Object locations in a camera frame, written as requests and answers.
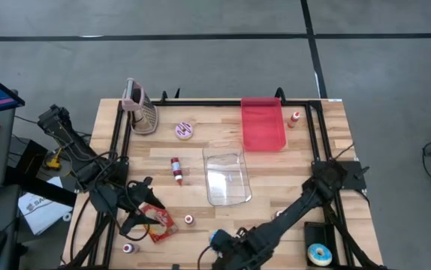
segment wooden table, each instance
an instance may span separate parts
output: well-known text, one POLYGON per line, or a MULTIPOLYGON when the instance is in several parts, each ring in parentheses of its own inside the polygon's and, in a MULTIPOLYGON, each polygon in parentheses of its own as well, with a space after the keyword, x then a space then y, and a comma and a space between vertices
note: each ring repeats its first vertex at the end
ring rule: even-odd
MULTIPOLYGON (((119 100, 101 100, 90 146, 97 152, 105 152, 110 147, 116 108, 119 100)), ((322 100, 327 133, 332 153, 336 156, 341 150, 352 144, 351 132, 345 116, 342 102, 322 100)), ((242 143, 241 113, 239 107, 215 106, 159 106, 159 125, 157 131, 148 136, 131 135, 128 156, 130 173, 128 179, 142 180, 152 176, 154 194, 167 207, 179 227, 179 232, 170 238, 154 244, 150 237, 138 242, 139 253, 126 254, 122 246, 128 242, 119 235, 113 242, 110 269, 170 269, 180 264, 182 269, 197 268, 197 257, 208 245, 209 236, 217 229, 235 233, 239 227, 250 228, 270 220, 277 210, 284 209, 301 194, 301 184, 310 177, 310 163, 313 161, 306 114, 301 107, 282 107, 285 121, 295 111, 301 113, 301 119, 294 129, 285 127, 287 145, 280 152, 246 152, 246 166, 249 172, 252 199, 241 205, 213 207, 207 201, 206 180, 204 176, 202 149, 215 141, 242 143), (194 126, 194 136, 188 141, 180 141, 174 135, 174 128, 179 122, 190 122, 194 126), (179 157, 184 174, 184 185, 179 187, 174 181, 170 168, 170 159, 179 157), (194 216, 196 225, 187 227, 183 221, 185 215, 194 216)), ((324 156, 318 120, 314 118, 318 147, 324 156)), ((118 150, 122 147, 124 129, 121 127, 118 150)), ((352 160, 355 151, 344 153, 340 160, 352 160)), ((74 215, 69 229, 63 258, 69 261, 71 236, 75 220, 88 194, 79 194, 74 207, 74 215)), ((367 202, 359 194, 341 191, 348 230, 376 263, 382 263, 378 241, 372 225, 372 218, 367 202)), ((81 217, 75 238, 75 252, 86 243, 95 224, 96 211, 88 205, 81 217)), ((122 223, 126 218, 124 211, 119 211, 117 220, 122 223)), ((311 210, 289 231, 287 231, 273 258, 265 269, 305 269, 306 251, 304 248, 303 224, 305 221, 324 222, 322 209, 311 210)), ((139 237, 143 228, 133 228, 130 236, 139 237)), ((345 262, 340 235, 336 234, 339 259, 345 262)), ((97 255, 97 264, 102 262, 105 235, 102 235, 97 255)), ((213 252, 206 252, 201 266, 208 269, 216 259, 213 252)))

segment cheese grater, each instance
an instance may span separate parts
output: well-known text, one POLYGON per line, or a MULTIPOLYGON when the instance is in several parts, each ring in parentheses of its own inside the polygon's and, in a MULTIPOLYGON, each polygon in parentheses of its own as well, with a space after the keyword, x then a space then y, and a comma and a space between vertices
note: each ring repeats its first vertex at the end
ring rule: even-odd
POLYGON ((157 128, 157 107, 150 102, 143 87, 132 78, 127 79, 127 87, 122 94, 122 108, 131 118, 131 128, 136 134, 150 134, 157 128))

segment transparent plastic bin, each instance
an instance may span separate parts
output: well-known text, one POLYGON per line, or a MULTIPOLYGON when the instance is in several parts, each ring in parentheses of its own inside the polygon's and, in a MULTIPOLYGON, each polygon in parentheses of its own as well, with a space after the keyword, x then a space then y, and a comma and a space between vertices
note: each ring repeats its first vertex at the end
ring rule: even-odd
POLYGON ((252 198, 244 149, 238 142, 221 142, 203 149, 207 199, 213 206, 232 206, 252 198))

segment black floor line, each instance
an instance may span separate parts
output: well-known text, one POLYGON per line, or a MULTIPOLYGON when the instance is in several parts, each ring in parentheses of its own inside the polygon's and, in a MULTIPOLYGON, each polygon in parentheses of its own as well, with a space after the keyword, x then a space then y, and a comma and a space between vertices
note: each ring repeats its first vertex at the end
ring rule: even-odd
POLYGON ((315 34, 315 39, 412 39, 431 38, 431 33, 407 34, 315 34))
POLYGON ((0 37, 0 41, 207 41, 207 40, 265 40, 307 38, 307 34, 132 34, 132 35, 87 35, 87 36, 27 36, 0 37))
POLYGON ((300 0, 300 4, 303 9, 304 23, 306 24, 307 40, 309 42, 309 49, 311 50, 312 66, 316 76, 318 84, 319 98, 327 98, 326 84, 324 82, 324 76, 322 75, 321 60, 319 59, 318 46, 314 39, 314 29, 312 28, 311 14, 309 12, 309 6, 307 0, 300 0))

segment donut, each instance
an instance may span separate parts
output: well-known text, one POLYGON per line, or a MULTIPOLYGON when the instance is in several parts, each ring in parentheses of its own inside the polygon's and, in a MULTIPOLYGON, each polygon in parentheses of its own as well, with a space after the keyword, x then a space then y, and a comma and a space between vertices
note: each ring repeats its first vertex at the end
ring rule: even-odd
POLYGON ((317 266, 328 266, 333 261, 332 253, 322 244, 311 244, 307 248, 307 257, 317 266))

